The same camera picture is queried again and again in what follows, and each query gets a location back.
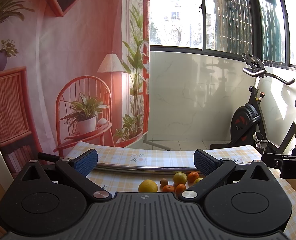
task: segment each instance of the checkered tablecloth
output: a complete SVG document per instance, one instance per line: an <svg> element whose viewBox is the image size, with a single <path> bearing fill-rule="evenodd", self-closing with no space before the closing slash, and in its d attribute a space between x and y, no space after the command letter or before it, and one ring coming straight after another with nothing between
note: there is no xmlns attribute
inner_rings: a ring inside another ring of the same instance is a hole
<svg viewBox="0 0 296 240"><path fill-rule="evenodd" d="M180 171L180 168L182 167L194 167L193 154L195 151L129 149L93 145L84 142L79 142L67 157L75 158L89 149L96 149L98 152L99 163L127 165L129 166L129 169L131 169L131 166L178 167L178 171ZM260 153L251 146L206 150L206 152L217 159L227 157L234 160L236 163L250 163L253 160L261 158ZM280 178L279 170L270 170L293 205L292 216L284 233L291 240L296 240L296 192L285 179ZM87 178L109 191L112 195L117 191L138 192L139 184L145 179L151 179L155 181L157 185L160 184L160 179L162 179L160 175L138 175L107 171L92 171ZM169 184L172 184L172 176L166 176L165 178L168 179Z"/></svg>

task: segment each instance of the blue gripper pad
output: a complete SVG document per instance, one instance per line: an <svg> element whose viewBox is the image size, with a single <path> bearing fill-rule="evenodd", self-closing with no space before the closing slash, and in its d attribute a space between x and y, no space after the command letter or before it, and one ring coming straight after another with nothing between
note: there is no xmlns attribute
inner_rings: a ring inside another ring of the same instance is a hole
<svg viewBox="0 0 296 240"><path fill-rule="evenodd" d="M83 176L87 176L90 171L97 166L97 163L98 153L95 149L90 149L69 162L69 164Z"/></svg>
<svg viewBox="0 0 296 240"><path fill-rule="evenodd" d="M193 155L193 162L196 168L205 176L217 169L221 162L203 150L196 150Z"/></svg>

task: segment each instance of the exercise bike flywheel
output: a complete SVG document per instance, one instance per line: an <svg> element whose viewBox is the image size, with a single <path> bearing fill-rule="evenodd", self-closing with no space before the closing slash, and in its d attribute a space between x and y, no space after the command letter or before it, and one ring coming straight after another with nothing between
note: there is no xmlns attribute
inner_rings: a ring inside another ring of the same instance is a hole
<svg viewBox="0 0 296 240"><path fill-rule="evenodd" d="M244 129L252 119L252 113L245 106L241 106L235 111L230 125L230 136L232 140L237 136L238 132ZM255 141L253 139L253 134L255 131L256 127L254 125L251 126L249 130L245 132L244 135L238 139L238 141L236 141L234 146L254 145Z"/></svg>

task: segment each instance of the marble tile wall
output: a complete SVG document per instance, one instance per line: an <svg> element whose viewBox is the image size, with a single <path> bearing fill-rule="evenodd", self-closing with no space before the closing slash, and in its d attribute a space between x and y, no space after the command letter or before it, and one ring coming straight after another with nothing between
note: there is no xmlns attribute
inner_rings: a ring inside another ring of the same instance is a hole
<svg viewBox="0 0 296 240"><path fill-rule="evenodd" d="M249 98L244 62L197 54L150 53L148 140L228 141L233 113Z"/></svg>
<svg viewBox="0 0 296 240"><path fill-rule="evenodd" d="M286 81L293 78L296 80L295 71L273 67L266 67L266 70ZM267 137L280 145L296 118L296 82L287 86L274 78L265 77L261 79L259 90L266 94L261 102L261 109L267 127Z"/></svg>

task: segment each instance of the ribbed gray plate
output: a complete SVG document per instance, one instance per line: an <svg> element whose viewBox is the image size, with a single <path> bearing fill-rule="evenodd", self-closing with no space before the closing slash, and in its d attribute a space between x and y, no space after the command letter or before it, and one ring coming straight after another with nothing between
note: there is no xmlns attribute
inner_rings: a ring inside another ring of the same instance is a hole
<svg viewBox="0 0 296 240"><path fill-rule="evenodd" d="M32 237L9 233L4 240ZM233 240L232 236L213 226L199 206L177 200L172 193L117 193L108 202L90 206L84 218L69 230L38 240ZM262 237L286 240L282 233Z"/></svg>

